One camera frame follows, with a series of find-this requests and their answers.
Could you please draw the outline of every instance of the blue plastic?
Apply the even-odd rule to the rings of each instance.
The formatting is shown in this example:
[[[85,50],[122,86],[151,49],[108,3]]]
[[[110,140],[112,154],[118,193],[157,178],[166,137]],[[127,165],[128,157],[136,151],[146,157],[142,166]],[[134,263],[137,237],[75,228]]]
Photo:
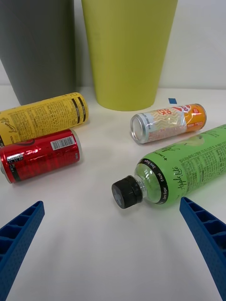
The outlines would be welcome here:
[[[0,229],[0,301],[6,300],[44,214],[39,201]]]
[[[226,301],[226,225],[188,198],[181,199],[180,212]]]
[[[170,104],[177,104],[177,101],[175,98],[169,98],[169,103]]]

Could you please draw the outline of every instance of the red can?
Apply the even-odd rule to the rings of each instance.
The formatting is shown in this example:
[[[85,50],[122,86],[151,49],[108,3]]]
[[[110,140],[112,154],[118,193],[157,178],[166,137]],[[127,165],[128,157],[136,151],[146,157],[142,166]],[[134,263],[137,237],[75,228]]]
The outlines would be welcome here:
[[[0,168],[10,183],[78,162],[81,144],[73,130],[19,142],[0,149]]]

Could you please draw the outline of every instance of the yellow can label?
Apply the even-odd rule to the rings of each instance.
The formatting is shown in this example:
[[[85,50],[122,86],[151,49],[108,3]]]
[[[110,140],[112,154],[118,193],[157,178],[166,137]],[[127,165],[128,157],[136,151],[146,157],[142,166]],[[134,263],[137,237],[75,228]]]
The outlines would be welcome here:
[[[0,112],[0,146],[63,131],[85,122],[89,110],[79,93]]]

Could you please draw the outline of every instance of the bottle cap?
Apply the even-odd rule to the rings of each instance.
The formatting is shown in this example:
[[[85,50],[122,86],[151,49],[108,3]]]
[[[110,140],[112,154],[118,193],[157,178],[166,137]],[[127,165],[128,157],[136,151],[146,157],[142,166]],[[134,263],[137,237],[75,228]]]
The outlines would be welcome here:
[[[122,209],[140,203],[143,199],[142,191],[134,177],[128,177],[112,185],[112,193],[116,203]]]

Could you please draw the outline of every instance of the yellow-green trash can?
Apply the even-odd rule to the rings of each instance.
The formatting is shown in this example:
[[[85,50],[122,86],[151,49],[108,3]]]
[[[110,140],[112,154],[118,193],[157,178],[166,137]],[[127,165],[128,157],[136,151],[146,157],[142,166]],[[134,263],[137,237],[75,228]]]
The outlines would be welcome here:
[[[97,101],[118,111],[154,103],[178,0],[82,0]]]

